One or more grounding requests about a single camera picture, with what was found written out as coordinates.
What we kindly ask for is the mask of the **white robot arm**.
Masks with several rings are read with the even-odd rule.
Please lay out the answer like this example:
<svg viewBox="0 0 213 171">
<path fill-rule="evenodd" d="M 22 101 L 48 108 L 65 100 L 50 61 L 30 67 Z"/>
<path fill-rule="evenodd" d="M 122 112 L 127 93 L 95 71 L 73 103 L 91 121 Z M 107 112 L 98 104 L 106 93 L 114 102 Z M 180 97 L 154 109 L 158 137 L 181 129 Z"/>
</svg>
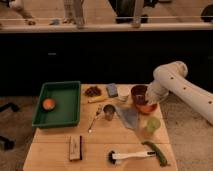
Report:
<svg viewBox="0 0 213 171">
<path fill-rule="evenodd" d="M 148 85 L 146 101 L 160 102 L 172 92 L 213 125 L 213 93 L 187 81 L 187 74 L 187 65 L 182 61 L 158 66 L 153 71 L 154 80 Z"/>
</svg>

